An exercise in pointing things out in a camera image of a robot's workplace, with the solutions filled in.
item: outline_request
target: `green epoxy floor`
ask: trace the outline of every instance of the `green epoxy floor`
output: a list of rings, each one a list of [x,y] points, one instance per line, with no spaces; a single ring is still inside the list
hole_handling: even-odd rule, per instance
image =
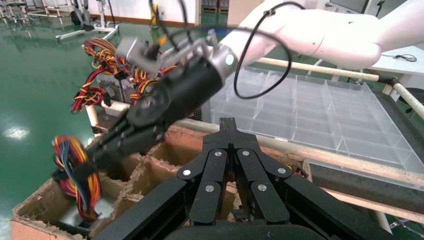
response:
[[[93,70],[92,59],[81,49],[81,44],[103,35],[88,33],[57,43],[55,35],[78,27],[65,22],[69,26],[63,32],[55,19],[50,21],[38,20],[30,29],[32,38],[24,28],[13,30],[0,23],[0,240],[10,238],[11,209],[37,190],[55,169],[53,138],[60,134],[72,135],[85,143],[93,136],[87,114],[72,115],[69,106],[79,89],[77,86],[82,85]],[[226,23],[226,15],[206,13],[202,22]],[[119,32],[120,36],[152,40],[146,25],[122,23]],[[114,37],[112,42],[118,43],[120,36]],[[281,50],[275,50],[269,57],[282,55]],[[316,60],[306,56],[294,58],[295,62],[308,64]],[[299,70],[292,73],[306,74]],[[312,76],[331,78],[326,74]]]

